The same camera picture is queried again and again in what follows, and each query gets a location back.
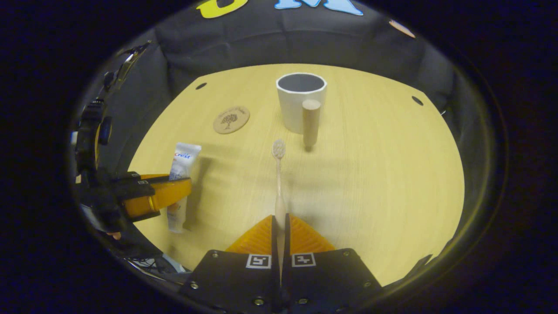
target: wooden coaster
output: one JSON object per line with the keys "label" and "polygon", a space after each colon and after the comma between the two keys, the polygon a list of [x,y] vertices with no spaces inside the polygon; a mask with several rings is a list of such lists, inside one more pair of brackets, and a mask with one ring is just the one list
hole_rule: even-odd
{"label": "wooden coaster", "polygon": [[246,107],[231,107],[221,112],[213,121],[213,130],[219,134],[229,134],[243,127],[250,118]]}

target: orange gripper pad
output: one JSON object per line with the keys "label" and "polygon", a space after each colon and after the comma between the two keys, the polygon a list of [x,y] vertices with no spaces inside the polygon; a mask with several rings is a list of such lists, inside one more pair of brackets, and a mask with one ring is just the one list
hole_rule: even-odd
{"label": "orange gripper pad", "polygon": [[271,255],[271,215],[246,231],[227,252]]}
{"label": "orange gripper pad", "polygon": [[335,247],[310,227],[304,220],[288,215],[291,224],[291,251],[290,254],[319,253],[335,250]]}

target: round table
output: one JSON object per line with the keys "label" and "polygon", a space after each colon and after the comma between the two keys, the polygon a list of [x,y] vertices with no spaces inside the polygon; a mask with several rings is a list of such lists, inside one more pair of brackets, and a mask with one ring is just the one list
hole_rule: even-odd
{"label": "round table", "polygon": [[[275,80],[292,72],[314,73],[328,83],[311,151],[281,120]],[[215,117],[233,106],[247,107],[250,119],[236,132],[216,133]],[[225,250],[273,214],[271,147],[277,139],[286,143],[287,212],[336,249],[356,250],[382,286],[404,277],[419,259],[437,256],[453,237],[463,207],[463,168],[432,102],[395,80],[314,64],[232,69],[199,77],[184,89],[150,128],[129,170],[168,173],[177,142],[202,146],[191,169],[187,230],[170,232],[165,210],[135,225],[194,269],[208,250]]]}

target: toothbrush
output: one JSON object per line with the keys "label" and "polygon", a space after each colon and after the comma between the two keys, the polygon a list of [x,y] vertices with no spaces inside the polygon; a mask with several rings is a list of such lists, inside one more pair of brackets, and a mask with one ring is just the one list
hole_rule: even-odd
{"label": "toothbrush", "polygon": [[277,161],[277,197],[275,198],[275,219],[277,220],[277,253],[279,257],[279,280],[282,282],[283,255],[285,252],[285,216],[286,206],[281,193],[281,158],[285,156],[285,142],[281,139],[273,142],[271,153]]}
{"label": "toothbrush", "polygon": [[277,161],[277,198],[275,199],[275,219],[280,230],[285,230],[285,201],[281,193],[281,158],[285,156],[285,142],[281,139],[273,142],[273,157]]}

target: wooden peg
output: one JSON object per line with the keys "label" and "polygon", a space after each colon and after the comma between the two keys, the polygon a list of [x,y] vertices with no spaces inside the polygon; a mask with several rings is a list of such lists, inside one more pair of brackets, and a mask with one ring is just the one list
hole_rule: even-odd
{"label": "wooden peg", "polygon": [[321,103],[314,99],[302,102],[302,137],[304,145],[310,147],[318,140]]}

